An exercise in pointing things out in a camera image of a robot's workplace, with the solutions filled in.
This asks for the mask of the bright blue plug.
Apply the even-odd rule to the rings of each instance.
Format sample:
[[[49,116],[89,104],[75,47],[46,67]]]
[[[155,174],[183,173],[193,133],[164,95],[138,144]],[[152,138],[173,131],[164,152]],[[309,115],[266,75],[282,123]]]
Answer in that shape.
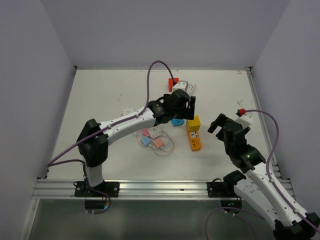
[[[171,123],[174,127],[178,127],[178,128],[181,128],[184,123],[185,123],[185,120],[184,119],[177,119],[177,118],[173,118],[171,120]]]

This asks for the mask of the yellow cube socket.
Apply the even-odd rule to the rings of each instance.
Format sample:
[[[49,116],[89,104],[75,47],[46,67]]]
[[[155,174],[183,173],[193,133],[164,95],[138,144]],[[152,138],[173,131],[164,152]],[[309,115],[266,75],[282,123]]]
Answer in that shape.
[[[201,127],[201,121],[198,115],[194,116],[194,119],[188,119],[186,121],[187,132],[197,132]]]

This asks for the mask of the red cube socket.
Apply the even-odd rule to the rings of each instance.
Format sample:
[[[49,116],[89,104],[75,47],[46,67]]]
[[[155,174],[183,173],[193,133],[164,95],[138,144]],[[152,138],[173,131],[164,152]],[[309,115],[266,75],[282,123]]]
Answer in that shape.
[[[179,78],[169,78],[168,79],[168,91],[171,93],[173,91],[173,86],[179,82]]]

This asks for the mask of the orange power strip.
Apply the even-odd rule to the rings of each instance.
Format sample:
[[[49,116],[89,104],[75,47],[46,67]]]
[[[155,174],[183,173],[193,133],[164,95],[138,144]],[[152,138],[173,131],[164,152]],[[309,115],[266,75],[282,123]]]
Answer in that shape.
[[[188,140],[190,144],[190,149],[193,152],[200,151],[202,149],[202,144],[198,131],[190,131],[188,134]]]

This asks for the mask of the grey plug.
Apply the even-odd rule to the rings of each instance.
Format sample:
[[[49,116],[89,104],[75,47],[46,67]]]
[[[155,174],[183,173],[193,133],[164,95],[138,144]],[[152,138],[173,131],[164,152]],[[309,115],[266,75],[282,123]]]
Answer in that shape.
[[[162,135],[162,129],[160,126],[154,126],[148,129],[148,134],[151,138],[155,139]]]

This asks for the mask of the pink usb charger plug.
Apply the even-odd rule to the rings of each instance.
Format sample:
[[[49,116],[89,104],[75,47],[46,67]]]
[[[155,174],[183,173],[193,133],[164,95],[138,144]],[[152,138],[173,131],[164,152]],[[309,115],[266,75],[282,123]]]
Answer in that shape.
[[[156,138],[153,140],[152,145],[155,149],[162,149],[165,146],[165,143],[161,138]]]

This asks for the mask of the blue usb charger plug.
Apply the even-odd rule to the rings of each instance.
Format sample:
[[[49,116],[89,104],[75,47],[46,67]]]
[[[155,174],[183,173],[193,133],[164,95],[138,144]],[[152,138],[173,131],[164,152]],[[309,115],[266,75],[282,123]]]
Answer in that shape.
[[[152,140],[148,137],[148,136],[143,136],[141,139],[140,139],[140,143],[143,147],[147,148],[147,147],[150,147],[151,144],[152,144]]]

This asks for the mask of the pink blue white adapter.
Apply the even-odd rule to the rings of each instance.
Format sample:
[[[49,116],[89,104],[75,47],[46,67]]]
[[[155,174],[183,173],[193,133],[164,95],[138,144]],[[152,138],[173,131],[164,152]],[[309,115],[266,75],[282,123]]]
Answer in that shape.
[[[123,112],[123,116],[127,116],[127,115],[134,113],[135,109],[134,108],[126,108],[122,112]]]

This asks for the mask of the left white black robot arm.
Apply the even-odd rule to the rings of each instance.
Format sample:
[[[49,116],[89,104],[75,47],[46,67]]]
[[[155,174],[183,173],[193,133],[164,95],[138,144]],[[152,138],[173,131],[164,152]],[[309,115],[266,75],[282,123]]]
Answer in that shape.
[[[193,120],[195,103],[195,96],[178,89],[117,119],[101,123],[95,119],[88,120],[76,142],[78,151],[85,161],[87,192],[95,197],[103,193],[102,164],[108,158],[110,145],[134,132],[166,124],[172,119]]]

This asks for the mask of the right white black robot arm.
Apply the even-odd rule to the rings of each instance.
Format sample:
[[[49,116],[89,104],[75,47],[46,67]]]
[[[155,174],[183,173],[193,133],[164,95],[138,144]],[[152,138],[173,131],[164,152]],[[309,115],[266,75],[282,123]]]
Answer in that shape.
[[[238,168],[220,182],[221,192],[248,202],[269,224],[277,240],[310,240],[318,233],[320,218],[308,212],[275,177],[270,160],[247,143],[253,117],[250,110],[240,109],[233,120],[221,113],[208,129],[224,143],[226,154]]]

